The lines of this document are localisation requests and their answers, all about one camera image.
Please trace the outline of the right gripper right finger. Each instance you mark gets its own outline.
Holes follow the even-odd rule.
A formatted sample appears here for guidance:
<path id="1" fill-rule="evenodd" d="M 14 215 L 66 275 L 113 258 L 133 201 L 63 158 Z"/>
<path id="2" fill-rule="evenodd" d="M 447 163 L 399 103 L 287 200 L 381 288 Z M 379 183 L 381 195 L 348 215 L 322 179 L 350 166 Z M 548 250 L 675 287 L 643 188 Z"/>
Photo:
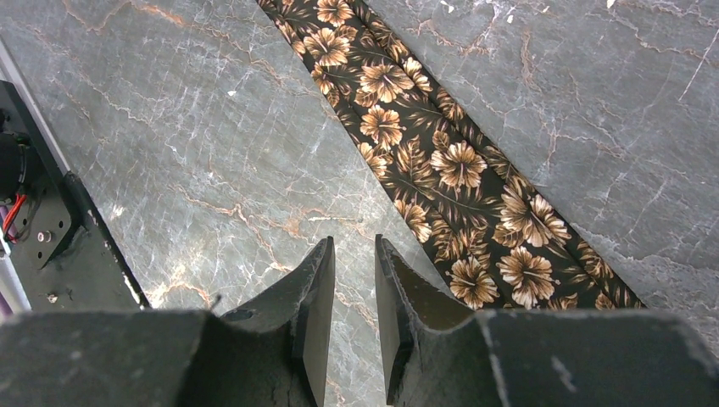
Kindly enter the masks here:
<path id="1" fill-rule="evenodd" d="M 375 282 L 382 368 L 389 406 L 443 404 L 454 388 L 452 336 L 473 312 L 433 286 L 384 236 L 375 239 Z"/>

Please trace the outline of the brown floral tie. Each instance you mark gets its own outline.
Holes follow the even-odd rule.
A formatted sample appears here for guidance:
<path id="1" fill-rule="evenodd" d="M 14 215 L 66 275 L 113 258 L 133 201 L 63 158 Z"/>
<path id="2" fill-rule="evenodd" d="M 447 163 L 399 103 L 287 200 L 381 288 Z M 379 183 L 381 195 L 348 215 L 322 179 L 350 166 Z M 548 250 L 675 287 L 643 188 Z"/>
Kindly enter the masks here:
<path id="1" fill-rule="evenodd" d="M 364 2 L 260 7 L 460 302 L 643 307 Z"/>

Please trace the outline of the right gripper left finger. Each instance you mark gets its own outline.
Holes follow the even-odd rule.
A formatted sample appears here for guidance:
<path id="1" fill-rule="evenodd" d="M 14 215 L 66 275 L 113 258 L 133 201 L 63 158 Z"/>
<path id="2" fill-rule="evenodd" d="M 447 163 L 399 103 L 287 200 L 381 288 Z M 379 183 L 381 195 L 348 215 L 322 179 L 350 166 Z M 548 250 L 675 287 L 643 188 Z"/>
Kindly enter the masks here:
<path id="1" fill-rule="evenodd" d="M 221 319 L 237 334 L 231 406 L 322 406 L 335 295 L 335 248 L 321 239 L 281 280 Z"/>

